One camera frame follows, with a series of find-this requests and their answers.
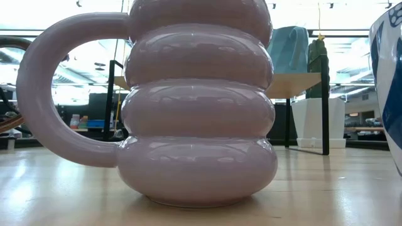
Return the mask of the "white hexagonal plant pot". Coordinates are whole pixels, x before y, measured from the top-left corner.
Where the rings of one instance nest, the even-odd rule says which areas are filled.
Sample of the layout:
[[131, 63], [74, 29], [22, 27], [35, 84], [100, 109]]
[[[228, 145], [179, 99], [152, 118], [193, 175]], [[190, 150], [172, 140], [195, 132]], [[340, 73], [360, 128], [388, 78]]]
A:
[[[300, 148], [322, 148], [322, 100], [304, 99], [291, 105]], [[345, 103], [329, 99], [329, 148], [344, 149]]]

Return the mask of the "white mug blue pattern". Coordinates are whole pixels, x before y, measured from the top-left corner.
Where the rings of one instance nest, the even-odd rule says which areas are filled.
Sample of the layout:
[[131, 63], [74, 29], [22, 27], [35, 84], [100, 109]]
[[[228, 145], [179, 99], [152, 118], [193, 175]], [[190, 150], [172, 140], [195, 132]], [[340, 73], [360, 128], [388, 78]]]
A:
[[402, 2], [373, 23], [369, 38], [384, 133], [398, 174], [402, 177]]

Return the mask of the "green cactus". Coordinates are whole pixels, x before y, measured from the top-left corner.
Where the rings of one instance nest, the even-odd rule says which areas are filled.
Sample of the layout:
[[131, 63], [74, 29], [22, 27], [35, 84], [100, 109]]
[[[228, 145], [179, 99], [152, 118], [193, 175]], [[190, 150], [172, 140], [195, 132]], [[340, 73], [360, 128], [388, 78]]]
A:
[[[324, 62], [329, 72], [329, 59], [327, 56], [327, 49], [325, 42], [320, 39], [313, 40], [308, 46], [308, 66], [307, 71], [309, 73], [321, 73], [321, 63]], [[321, 98], [322, 97], [322, 83], [314, 85], [306, 90], [306, 98]]]

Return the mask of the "black aluminium table frame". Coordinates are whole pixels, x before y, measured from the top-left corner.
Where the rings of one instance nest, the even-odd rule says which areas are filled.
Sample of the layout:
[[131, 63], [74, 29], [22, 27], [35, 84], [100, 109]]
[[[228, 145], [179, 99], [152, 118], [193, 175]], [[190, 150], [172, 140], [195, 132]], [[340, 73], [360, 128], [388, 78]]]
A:
[[[6, 149], [8, 146], [8, 139], [0, 137], [0, 149]], [[35, 148], [41, 147], [41, 144], [36, 139], [17, 139], [14, 143], [15, 148]], [[376, 149], [382, 151], [389, 151], [389, 146], [386, 141], [353, 141], [346, 140], [347, 148], [359, 149]]]

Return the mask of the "lilac ribbed mug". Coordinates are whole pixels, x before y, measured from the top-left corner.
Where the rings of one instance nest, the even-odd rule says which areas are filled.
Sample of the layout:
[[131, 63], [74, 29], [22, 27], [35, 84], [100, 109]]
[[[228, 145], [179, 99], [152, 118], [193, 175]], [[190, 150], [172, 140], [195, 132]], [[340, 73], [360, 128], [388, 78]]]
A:
[[[117, 168], [130, 188], [178, 207], [219, 207], [262, 190], [276, 153], [265, 0], [134, 0], [128, 13], [85, 13], [46, 29], [24, 54], [19, 110], [46, 148], [74, 163]], [[52, 100], [67, 53], [88, 41], [128, 39], [128, 137], [96, 141], [69, 129]]]

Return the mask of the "wooden shelf black metal legs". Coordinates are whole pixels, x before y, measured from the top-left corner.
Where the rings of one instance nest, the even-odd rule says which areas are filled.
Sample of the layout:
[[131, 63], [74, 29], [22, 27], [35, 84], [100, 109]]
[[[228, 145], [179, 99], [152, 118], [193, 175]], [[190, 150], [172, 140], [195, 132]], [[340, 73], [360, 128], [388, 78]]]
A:
[[[123, 67], [121, 63], [116, 60], [109, 61], [109, 77], [107, 83], [107, 100], [104, 121], [104, 135], [103, 140], [108, 140], [109, 136], [107, 131], [110, 129], [110, 116], [112, 111], [112, 96], [113, 86], [117, 84], [117, 78], [114, 76], [115, 66]], [[290, 141], [290, 99], [299, 92], [318, 84], [322, 84], [322, 152], [323, 156], [328, 156], [329, 151], [329, 95], [328, 88], [325, 84], [328, 81], [328, 71], [324, 70], [322, 73], [279, 73], [274, 76], [271, 88], [268, 90], [268, 96], [273, 99], [286, 99], [286, 115], [285, 115], [285, 138], [283, 140], [274, 139], [275, 145], [282, 144], [284, 147], [289, 148], [293, 143]]]

